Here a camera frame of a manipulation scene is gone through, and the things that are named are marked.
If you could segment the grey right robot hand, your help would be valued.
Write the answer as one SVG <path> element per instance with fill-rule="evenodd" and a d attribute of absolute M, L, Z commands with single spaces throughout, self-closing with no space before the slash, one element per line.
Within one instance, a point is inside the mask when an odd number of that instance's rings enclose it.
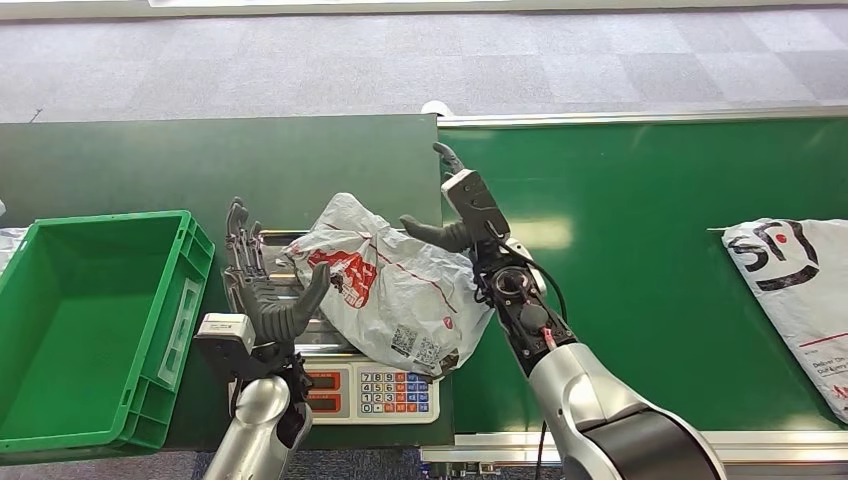
<path fill-rule="evenodd" d="M 448 252 L 472 251 L 478 260 L 499 256 L 510 236 L 510 227 L 482 176 L 465 167 L 448 145 L 435 142 L 432 148 L 450 170 L 451 176 L 443 181 L 441 192 L 458 220 L 447 226 L 433 226 L 403 215 L 400 222 L 406 233 Z"/>

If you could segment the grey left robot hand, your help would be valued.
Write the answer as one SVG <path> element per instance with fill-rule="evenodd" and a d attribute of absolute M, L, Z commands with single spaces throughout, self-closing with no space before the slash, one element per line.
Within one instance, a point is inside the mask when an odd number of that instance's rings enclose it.
<path fill-rule="evenodd" d="M 301 335 L 319 309 L 330 288 L 330 267 L 320 262 L 311 281 L 291 304 L 279 301 L 275 285 L 264 266 L 259 232 L 261 224 L 247 226 L 249 211 L 243 200 L 233 198 L 226 216 L 225 254 L 222 278 L 228 304 L 235 313 L 251 320 L 258 344 L 289 342 Z"/>

